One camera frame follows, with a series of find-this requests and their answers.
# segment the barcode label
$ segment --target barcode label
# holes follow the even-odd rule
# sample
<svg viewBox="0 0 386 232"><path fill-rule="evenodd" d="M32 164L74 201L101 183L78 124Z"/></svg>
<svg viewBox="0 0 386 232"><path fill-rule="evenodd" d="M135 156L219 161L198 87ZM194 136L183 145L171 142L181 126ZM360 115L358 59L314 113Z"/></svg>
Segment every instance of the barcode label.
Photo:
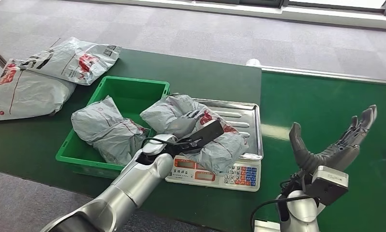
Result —
<svg viewBox="0 0 386 232"><path fill-rule="evenodd" d="M108 57L110 57L112 55L112 51L109 50L109 49L106 49L104 50L103 54L107 55Z"/></svg>
<svg viewBox="0 0 386 232"><path fill-rule="evenodd" d="M116 46L114 46L114 45L109 45L109 46L107 46L107 48L109 48L110 50L115 50L115 49L116 49Z"/></svg>

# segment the floor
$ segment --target floor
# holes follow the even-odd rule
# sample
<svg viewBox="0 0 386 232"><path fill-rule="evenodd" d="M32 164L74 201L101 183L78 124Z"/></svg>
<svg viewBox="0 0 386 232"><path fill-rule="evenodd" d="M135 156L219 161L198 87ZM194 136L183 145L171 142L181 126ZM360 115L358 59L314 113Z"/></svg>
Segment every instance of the floor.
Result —
<svg viewBox="0 0 386 232"><path fill-rule="evenodd" d="M267 66L386 79L385 31L81 1L0 2L0 51L6 58L27 58L71 36L234 64L257 58ZM0 231L39 231L89 200L0 174ZM138 212L122 231L210 230Z"/></svg>

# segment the green bin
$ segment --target green bin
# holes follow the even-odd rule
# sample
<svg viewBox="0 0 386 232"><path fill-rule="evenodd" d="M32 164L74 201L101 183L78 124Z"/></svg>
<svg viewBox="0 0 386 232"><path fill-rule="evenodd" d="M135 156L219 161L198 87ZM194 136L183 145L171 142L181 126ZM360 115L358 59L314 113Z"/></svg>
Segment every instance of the green bin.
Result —
<svg viewBox="0 0 386 232"><path fill-rule="evenodd" d="M123 117L149 128L139 114L169 95L168 82L106 76L99 83L88 105L111 96ZM106 163L99 152L81 140L72 129L56 154L56 160L67 163L75 173L116 178L123 166Z"/></svg>

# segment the plastic mailing bag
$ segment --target plastic mailing bag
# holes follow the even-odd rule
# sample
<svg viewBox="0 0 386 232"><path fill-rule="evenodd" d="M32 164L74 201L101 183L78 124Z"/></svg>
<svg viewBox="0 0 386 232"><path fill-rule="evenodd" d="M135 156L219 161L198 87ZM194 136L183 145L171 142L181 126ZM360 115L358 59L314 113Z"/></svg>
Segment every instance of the plastic mailing bag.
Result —
<svg viewBox="0 0 386 232"><path fill-rule="evenodd" d="M224 174L248 149L248 144L236 129L207 106L198 103L188 95L175 94L159 100L141 112L140 116L158 133L173 134L174 129L169 129L170 123L196 110L199 111L197 115L200 117L197 118L193 132L201 129L205 123L216 119L220 120L224 134L204 146L200 153L183 155L215 174Z"/></svg>
<svg viewBox="0 0 386 232"><path fill-rule="evenodd" d="M29 57L25 64L28 70L88 86L114 65L121 50L120 46L70 37Z"/></svg>
<svg viewBox="0 0 386 232"><path fill-rule="evenodd" d="M0 120L58 112L76 84L25 69L23 60L10 59L0 76Z"/></svg>
<svg viewBox="0 0 386 232"><path fill-rule="evenodd" d="M123 118L111 97L78 110L71 117L77 135L107 163L126 165L140 149L148 130Z"/></svg>

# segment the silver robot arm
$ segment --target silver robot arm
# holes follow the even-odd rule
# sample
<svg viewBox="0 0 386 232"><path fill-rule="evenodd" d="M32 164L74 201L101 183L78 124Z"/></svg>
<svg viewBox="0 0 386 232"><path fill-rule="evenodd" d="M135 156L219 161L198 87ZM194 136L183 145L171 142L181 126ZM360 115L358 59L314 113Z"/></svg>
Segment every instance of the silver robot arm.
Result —
<svg viewBox="0 0 386 232"><path fill-rule="evenodd" d="M175 142L173 135L155 138ZM165 144L151 141L140 149L120 175L97 198L49 223L42 232L114 232L140 208L150 193L167 177L173 157L161 152ZM143 151L147 156L141 161Z"/></svg>
<svg viewBox="0 0 386 232"><path fill-rule="evenodd" d="M194 127L178 125L185 133ZM176 142L170 134L146 138L142 148L110 186L91 202L55 219L41 232L114 232L140 208L160 181L173 167L173 159L181 152L203 148L224 133L219 121L205 126Z"/></svg>
<svg viewBox="0 0 386 232"><path fill-rule="evenodd" d="M359 145L376 117L376 105L363 111L360 121L353 116L340 139L318 154L307 150L300 135L301 126L294 122L289 138L300 170L286 181L277 199L311 198L276 204L281 232L319 232L316 217L347 192L348 175L343 171L358 156Z"/></svg>

